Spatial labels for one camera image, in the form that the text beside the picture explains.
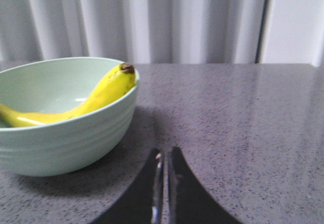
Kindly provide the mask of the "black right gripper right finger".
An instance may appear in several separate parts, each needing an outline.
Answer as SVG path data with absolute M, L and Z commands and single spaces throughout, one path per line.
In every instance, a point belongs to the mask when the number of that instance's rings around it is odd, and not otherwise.
M 179 147 L 168 155 L 169 223 L 240 223 L 204 189 Z

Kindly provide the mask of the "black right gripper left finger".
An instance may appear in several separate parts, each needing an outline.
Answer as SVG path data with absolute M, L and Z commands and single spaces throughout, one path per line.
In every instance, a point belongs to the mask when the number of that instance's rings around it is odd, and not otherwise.
M 164 155 L 153 148 L 127 190 L 92 223 L 161 223 L 163 190 Z

